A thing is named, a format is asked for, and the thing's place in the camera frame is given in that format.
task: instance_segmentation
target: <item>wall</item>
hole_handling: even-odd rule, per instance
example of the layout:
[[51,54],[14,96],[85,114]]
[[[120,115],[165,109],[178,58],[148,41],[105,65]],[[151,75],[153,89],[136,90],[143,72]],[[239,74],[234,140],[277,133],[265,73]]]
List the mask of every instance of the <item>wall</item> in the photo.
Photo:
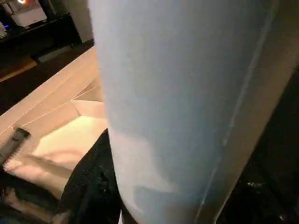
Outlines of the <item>wall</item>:
[[93,38],[91,20],[89,16],[88,0],[61,0],[71,13],[82,42]]

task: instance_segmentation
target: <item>black fabric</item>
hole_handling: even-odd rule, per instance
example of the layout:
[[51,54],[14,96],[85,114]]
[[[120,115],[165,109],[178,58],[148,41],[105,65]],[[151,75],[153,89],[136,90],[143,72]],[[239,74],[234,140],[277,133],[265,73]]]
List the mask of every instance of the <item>black fabric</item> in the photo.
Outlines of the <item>black fabric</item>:
[[119,221],[120,197],[107,129],[75,167],[65,186],[56,214],[66,212],[71,214],[70,224]]

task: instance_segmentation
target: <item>black desk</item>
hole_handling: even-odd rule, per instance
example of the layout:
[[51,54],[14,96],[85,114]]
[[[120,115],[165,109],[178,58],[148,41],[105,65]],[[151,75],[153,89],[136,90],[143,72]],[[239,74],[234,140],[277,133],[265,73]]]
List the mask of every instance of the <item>black desk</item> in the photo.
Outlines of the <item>black desk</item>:
[[0,38],[0,69],[19,58],[80,43],[81,39],[70,14],[39,22],[28,28],[8,31],[5,37]]

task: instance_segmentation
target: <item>light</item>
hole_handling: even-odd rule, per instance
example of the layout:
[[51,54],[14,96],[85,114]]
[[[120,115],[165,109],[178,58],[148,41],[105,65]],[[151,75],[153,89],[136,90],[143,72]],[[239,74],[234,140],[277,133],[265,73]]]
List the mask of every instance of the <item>light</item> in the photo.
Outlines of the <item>light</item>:
[[26,4],[26,0],[18,0],[18,2],[21,4]]

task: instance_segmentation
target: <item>white pillar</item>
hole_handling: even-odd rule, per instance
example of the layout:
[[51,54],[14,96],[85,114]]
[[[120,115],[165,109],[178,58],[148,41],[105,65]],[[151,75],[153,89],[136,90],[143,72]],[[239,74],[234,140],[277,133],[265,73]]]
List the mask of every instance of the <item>white pillar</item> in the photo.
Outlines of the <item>white pillar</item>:
[[275,4],[90,0],[116,178],[138,223],[195,222]]

